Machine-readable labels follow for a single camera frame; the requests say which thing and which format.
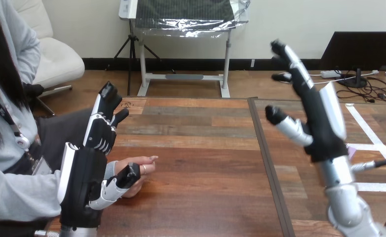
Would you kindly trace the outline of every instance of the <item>white tape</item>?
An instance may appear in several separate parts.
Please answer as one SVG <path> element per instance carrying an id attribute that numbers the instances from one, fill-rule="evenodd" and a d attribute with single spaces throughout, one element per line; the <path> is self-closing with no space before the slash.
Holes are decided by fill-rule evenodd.
<path id="1" fill-rule="evenodd" d="M 347 145 L 349 147 L 353 147 L 359 151 L 379 151 L 382 148 L 382 146 L 377 146 L 377 145 L 373 145 L 373 144 L 348 143 Z"/>
<path id="2" fill-rule="evenodd" d="M 380 183 L 356 183 L 361 192 L 386 192 L 386 184 Z"/>
<path id="3" fill-rule="evenodd" d="M 353 116 L 353 118 L 356 120 L 356 122 L 360 125 L 362 130 L 366 133 L 366 135 L 369 137 L 369 139 L 372 141 L 372 143 L 375 145 L 375 147 L 379 148 L 379 152 L 386 159 L 386 146 L 379 139 L 379 137 L 376 135 L 376 133 L 370 128 L 370 126 L 362 118 L 362 116 L 359 114 L 359 112 L 356 110 L 356 108 L 353 106 L 353 104 L 346 104 L 345 107 L 348 109 L 350 114 Z"/>

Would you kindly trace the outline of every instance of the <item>baseboard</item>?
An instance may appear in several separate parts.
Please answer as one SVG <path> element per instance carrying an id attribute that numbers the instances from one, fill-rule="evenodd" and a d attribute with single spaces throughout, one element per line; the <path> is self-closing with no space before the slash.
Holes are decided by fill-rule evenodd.
<path id="1" fill-rule="evenodd" d="M 111 70 L 129 70 L 129 59 L 118 58 L 83 58 L 86 70 L 105 70 L 110 65 Z M 231 71 L 282 71 L 279 65 L 274 65 L 271 59 L 256 59 L 254 67 L 251 67 L 251 59 L 231 59 L 229 70 Z M 320 59 L 302 59 L 308 70 L 330 70 L 320 68 Z M 224 59 L 146 59 L 148 71 L 223 71 Z M 133 71 L 140 71 L 140 60 L 132 65 Z"/>

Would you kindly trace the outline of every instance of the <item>gray sweater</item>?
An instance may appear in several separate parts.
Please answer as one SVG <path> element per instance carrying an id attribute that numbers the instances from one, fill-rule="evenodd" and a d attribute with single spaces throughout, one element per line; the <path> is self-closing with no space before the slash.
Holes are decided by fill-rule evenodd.
<path id="1" fill-rule="evenodd" d="M 21 80 L 32 83 L 40 62 L 40 42 L 36 32 L 24 22 L 9 1 L 0 0 L 0 23 Z M 33 140 L 37 126 L 31 112 L 11 102 L 7 105 L 23 135 Z M 3 174 L 2 171 L 14 165 L 24 151 L 15 144 L 12 129 L 1 117 L 0 133 L 3 139 L 0 148 L 0 220 L 32 221 L 59 215 L 61 208 L 56 196 L 60 171 L 36 176 Z M 114 167 L 109 166 L 107 170 L 112 172 L 105 178 L 114 175 Z"/>

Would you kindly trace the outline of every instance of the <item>chair leg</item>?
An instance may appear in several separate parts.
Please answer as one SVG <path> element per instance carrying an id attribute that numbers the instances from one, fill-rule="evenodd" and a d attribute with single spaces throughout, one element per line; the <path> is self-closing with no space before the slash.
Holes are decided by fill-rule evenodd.
<path id="1" fill-rule="evenodd" d="M 36 97 L 36 100 L 38 103 L 45 109 L 47 112 L 49 112 L 52 116 L 55 116 L 53 110 L 51 110 L 39 97 Z"/>
<path id="2" fill-rule="evenodd" d="M 72 86 L 71 85 L 67 85 L 67 86 L 62 86 L 62 87 L 55 88 L 53 90 L 45 91 L 45 92 L 43 92 L 43 94 L 41 94 L 39 96 L 39 98 L 42 98 L 42 97 L 45 97 L 45 96 L 48 96 L 48 95 L 52 95 L 52 94 L 56 94 L 56 93 L 64 91 L 64 90 L 72 90 Z"/>

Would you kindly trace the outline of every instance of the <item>black pants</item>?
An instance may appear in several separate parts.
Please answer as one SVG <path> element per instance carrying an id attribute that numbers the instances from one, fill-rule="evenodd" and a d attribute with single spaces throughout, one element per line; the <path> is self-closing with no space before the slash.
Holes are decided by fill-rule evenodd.
<path id="1" fill-rule="evenodd" d="M 42 145 L 32 146 L 31 155 L 34 158 L 43 156 L 52 170 L 59 170 L 65 143 L 82 146 L 91 111 L 86 109 L 63 116 L 36 119 Z M 27 159 L 21 159 L 4 173 L 31 174 L 31 165 Z M 2 221 L 0 237 L 33 237 L 34 231 L 44 230 L 48 222 L 48 219 L 32 222 Z"/>

